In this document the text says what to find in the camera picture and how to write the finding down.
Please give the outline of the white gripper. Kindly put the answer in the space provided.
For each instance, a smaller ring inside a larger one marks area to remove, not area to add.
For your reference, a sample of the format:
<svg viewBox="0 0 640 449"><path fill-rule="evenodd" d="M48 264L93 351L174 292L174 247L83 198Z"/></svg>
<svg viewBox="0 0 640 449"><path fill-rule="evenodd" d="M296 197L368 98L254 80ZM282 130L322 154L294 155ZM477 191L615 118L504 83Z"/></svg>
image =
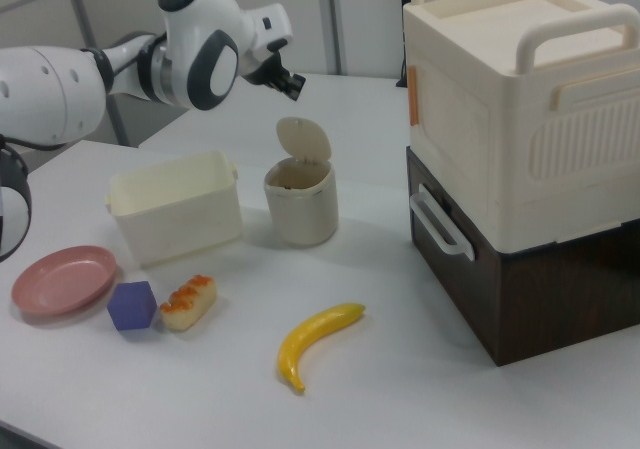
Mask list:
<svg viewBox="0 0 640 449"><path fill-rule="evenodd" d="M252 23L252 37L245 52L241 75L249 83L278 89L292 101L297 101L306 78L289 73L282 65L280 50L292 42L292 26L284 6L271 4L245 12Z"/></svg>

